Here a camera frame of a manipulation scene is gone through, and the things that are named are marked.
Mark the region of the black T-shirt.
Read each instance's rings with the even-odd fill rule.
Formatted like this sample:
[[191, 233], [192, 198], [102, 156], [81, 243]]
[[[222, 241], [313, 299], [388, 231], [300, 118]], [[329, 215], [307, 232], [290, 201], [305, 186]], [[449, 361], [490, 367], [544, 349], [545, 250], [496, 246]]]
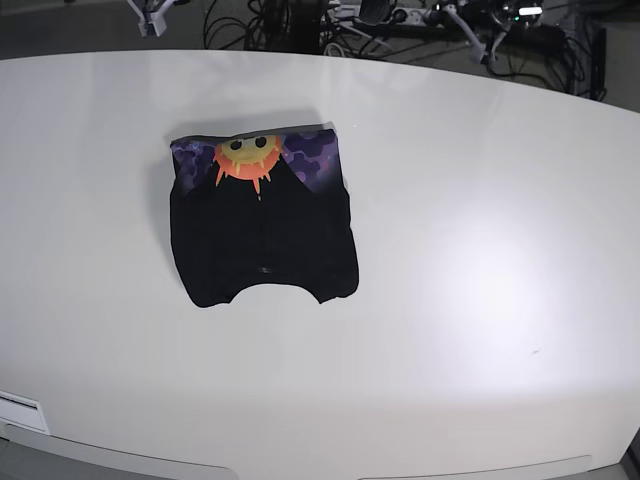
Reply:
[[170, 144], [170, 242], [191, 301], [229, 304], [257, 285], [299, 287], [318, 303], [359, 286], [334, 129], [291, 127]]

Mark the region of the black equipment box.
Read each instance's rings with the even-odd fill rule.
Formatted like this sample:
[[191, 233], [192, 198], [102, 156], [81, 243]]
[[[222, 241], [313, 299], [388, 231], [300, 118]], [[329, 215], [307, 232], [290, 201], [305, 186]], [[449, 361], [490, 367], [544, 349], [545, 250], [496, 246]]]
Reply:
[[562, 50], [565, 43], [564, 31], [557, 26], [547, 24], [529, 27], [514, 24], [502, 41], [505, 46], [522, 48], [544, 55], [551, 55]]

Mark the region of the white power strip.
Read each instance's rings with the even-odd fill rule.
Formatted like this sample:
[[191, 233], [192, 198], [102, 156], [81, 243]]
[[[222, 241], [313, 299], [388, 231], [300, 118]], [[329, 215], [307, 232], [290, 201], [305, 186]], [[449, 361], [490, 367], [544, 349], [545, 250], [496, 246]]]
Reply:
[[408, 27], [430, 27], [430, 28], [452, 28], [456, 26], [454, 19], [440, 9], [440, 4], [436, 8], [421, 9], [414, 7], [394, 7], [389, 17], [391, 25]]

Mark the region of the white label plate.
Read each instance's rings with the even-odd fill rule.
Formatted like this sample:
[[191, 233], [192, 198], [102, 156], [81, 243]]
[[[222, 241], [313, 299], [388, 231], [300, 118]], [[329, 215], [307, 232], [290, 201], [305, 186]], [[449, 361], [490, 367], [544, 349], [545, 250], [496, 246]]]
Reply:
[[38, 401], [0, 392], [0, 418], [7, 425], [49, 435], [44, 412]]

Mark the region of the black pedestal column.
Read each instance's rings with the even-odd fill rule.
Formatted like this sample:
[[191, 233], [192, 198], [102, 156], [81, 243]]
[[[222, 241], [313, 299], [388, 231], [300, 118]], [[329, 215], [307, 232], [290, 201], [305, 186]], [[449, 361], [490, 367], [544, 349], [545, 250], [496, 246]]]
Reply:
[[267, 18], [274, 51], [318, 54], [327, 1], [271, 1]]

